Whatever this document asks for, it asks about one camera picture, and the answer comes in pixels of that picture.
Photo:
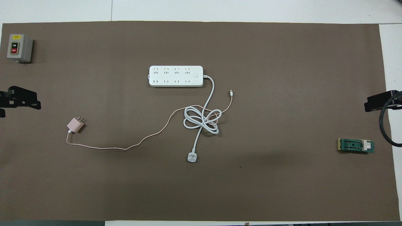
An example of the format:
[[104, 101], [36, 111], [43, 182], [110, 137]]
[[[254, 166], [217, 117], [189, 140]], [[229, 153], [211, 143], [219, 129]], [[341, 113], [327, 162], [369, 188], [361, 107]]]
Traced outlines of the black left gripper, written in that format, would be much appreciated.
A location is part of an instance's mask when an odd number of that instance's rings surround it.
[[[37, 93], [19, 86], [11, 86], [7, 91], [0, 92], [1, 108], [30, 107], [40, 110], [41, 102], [37, 99]], [[0, 118], [5, 118], [5, 110], [0, 109]]]

